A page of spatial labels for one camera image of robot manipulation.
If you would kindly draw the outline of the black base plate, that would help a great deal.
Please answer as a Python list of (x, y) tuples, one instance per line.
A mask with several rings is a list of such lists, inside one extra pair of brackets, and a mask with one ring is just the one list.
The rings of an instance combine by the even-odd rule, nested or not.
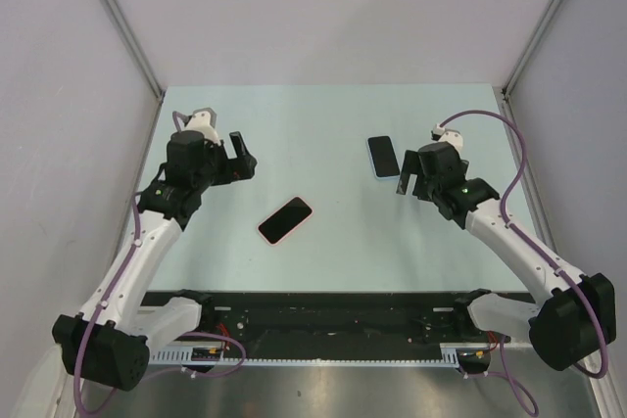
[(241, 293), (204, 292), (198, 331), (224, 333), (240, 353), (349, 350), (464, 343), (503, 338), (496, 328), (478, 329), (461, 304), (467, 292)]

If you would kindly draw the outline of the left aluminium frame post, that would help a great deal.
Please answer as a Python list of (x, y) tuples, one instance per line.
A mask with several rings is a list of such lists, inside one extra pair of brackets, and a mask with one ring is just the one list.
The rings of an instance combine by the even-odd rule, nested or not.
[(130, 59), (135, 63), (143, 80), (156, 98), (162, 103), (165, 90), (160, 84), (153, 67), (151, 66), (144, 48), (140, 44), (135, 32), (121, 7), (119, 0), (99, 0), (110, 18), (112, 25), (119, 35)]

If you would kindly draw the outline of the right aluminium frame post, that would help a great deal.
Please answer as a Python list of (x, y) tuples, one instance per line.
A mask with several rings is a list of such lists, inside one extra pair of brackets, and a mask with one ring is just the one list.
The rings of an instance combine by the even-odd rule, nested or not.
[(532, 60), (536, 50), (540, 46), (544, 37), (548, 33), (550, 26), (554, 22), (559, 10), (566, 0), (549, 0), (540, 18), (538, 19), (532, 33), (523, 47), (522, 52), (518, 56), (513, 69), (507, 76), (505, 84), (501, 88), (501, 93), (506, 100), (509, 100), (521, 75), (527, 69), (528, 64)]

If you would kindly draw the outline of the aluminium frame post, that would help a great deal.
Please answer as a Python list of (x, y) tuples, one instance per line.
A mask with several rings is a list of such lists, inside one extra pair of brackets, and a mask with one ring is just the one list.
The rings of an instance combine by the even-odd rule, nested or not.
[(554, 22), (559, 10), (566, 0), (549, 0), (540, 18), (538, 19), (532, 33), (523, 47), (522, 52), (518, 56), (513, 69), (507, 76), (505, 84), (501, 88), (501, 93), (506, 100), (509, 100), (521, 75), (527, 69), (528, 64), (532, 60), (536, 50), (540, 46), (544, 37), (548, 33), (550, 26)]
[(99, 0), (110, 18), (112, 25), (119, 35), (130, 59), (135, 63), (143, 80), (156, 98), (162, 103), (165, 90), (160, 84), (153, 67), (151, 66), (144, 48), (140, 44), (135, 32), (121, 7), (119, 0)]

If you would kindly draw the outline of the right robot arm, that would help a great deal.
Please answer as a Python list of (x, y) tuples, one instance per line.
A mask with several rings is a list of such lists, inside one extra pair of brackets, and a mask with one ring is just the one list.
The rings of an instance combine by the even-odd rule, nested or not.
[(499, 193), (466, 176), (467, 161), (450, 143), (407, 150), (397, 192), (433, 204), (447, 220), (488, 247), (531, 296), (523, 302), (478, 289), (460, 300), (454, 333), (474, 341), (485, 331), (531, 344), (551, 368), (562, 371), (588, 355), (607, 355), (616, 338), (615, 293), (602, 274), (588, 276), (518, 227)]

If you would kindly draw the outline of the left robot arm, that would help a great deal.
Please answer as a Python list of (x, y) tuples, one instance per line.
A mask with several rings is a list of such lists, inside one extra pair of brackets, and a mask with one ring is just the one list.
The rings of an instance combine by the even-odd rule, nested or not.
[(229, 138), (234, 157), (205, 131), (171, 135), (166, 160), (141, 192), (132, 210), (133, 228), (109, 271), (77, 314), (55, 321), (53, 338), (77, 385), (87, 380), (128, 392), (143, 378), (152, 354), (187, 333), (203, 340), (215, 331), (216, 315), (187, 292), (146, 316), (138, 309), (203, 193), (254, 176), (257, 161), (242, 135), (232, 132)]

